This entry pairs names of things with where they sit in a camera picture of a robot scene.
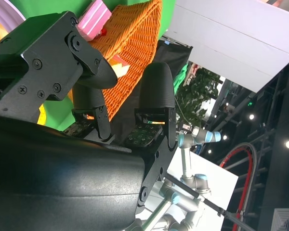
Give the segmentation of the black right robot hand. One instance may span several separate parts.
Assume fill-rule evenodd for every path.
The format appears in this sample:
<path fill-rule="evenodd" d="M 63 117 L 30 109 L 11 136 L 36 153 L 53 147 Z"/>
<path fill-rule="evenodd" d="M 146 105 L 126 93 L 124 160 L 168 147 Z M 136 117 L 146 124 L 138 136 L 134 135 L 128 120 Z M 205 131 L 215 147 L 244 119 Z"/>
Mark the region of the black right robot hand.
<path fill-rule="evenodd" d="M 136 124 L 113 144 L 103 90 L 118 79 L 70 12 L 0 40 L 0 231 L 122 231 L 177 148 L 166 63 L 144 72 Z"/>

